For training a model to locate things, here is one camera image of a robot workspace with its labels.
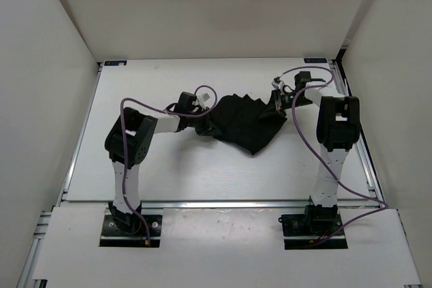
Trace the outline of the black pleated skirt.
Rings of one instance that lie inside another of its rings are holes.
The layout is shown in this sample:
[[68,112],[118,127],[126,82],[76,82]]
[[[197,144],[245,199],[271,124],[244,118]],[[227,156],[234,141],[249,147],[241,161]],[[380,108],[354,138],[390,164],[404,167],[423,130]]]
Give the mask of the black pleated skirt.
[[222,97],[209,113],[217,133],[213,136],[222,142],[234,144],[251,155],[264,149],[276,136],[287,119],[276,112],[266,112],[261,99],[247,94]]

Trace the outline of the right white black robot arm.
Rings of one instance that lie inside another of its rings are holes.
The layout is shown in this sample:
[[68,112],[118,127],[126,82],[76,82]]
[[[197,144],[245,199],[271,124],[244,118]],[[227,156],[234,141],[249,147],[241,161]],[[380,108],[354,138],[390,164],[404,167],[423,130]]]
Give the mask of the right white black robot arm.
[[309,71],[294,76],[294,88],[278,76],[272,81],[278,113],[315,104],[319,108],[316,137],[320,144],[317,180],[302,214],[282,215],[289,236],[329,233],[338,224],[338,187],[344,161],[360,137],[360,103],[340,94],[331,80],[312,77]]

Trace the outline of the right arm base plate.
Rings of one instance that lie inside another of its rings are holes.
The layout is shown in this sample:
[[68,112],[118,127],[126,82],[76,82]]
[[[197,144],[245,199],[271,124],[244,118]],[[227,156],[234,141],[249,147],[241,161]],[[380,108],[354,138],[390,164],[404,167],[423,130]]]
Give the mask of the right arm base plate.
[[337,206],[308,205],[302,214],[278,218],[285,250],[346,250],[348,243]]

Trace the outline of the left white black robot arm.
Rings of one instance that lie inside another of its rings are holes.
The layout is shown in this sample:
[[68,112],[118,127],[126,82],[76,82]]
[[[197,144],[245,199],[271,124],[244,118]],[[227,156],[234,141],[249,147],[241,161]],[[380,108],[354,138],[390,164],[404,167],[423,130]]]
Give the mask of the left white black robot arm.
[[139,168],[149,153],[155,134],[178,133],[188,127],[209,128],[209,113],[216,107],[206,106],[207,93],[182,92],[176,103],[160,110],[133,98],[120,103],[120,115],[105,139],[115,173],[115,198],[109,203],[114,223],[127,235],[145,235],[150,226],[142,214],[138,193]]

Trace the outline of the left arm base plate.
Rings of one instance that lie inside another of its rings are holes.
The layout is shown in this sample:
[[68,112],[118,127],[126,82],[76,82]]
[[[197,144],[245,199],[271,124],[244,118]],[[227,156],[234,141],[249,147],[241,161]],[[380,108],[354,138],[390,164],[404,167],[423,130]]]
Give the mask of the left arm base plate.
[[161,243],[163,215],[144,214],[143,217],[149,227],[150,239],[148,239],[146,228],[140,219],[132,227],[127,227],[121,225],[119,220],[106,212],[99,246],[105,248],[158,248]]

